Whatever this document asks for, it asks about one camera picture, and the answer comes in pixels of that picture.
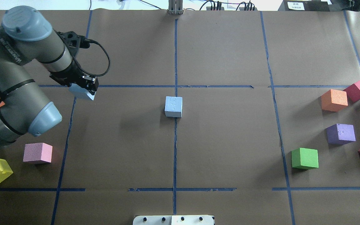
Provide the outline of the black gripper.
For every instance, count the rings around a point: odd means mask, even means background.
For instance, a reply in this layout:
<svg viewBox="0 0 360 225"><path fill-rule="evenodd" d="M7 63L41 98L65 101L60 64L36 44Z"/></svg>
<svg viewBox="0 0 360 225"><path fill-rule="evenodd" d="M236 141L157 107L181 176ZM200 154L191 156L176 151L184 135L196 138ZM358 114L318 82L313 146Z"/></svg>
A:
<svg viewBox="0 0 360 225"><path fill-rule="evenodd" d="M95 76L80 76L71 81L69 90L72 92L96 93L99 86L98 78Z"/></svg>

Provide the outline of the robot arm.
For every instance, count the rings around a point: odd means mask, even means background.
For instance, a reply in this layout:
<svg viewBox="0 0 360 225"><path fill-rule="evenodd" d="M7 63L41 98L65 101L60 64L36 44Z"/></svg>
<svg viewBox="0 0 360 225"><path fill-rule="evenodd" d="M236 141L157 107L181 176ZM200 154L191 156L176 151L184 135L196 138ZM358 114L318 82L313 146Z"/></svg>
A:
<svg viewBox="0 0 360 225"><path fill-rule="evenodd" d="M69 47L70 32L56 32L49 21L30 6L7 10L0 26L0 148L29 133L40 136L62 121L54 103L23 67L37 60L62 86L79 87L94 96L98 75L84 71L75 59L79 40Z"/></svg>

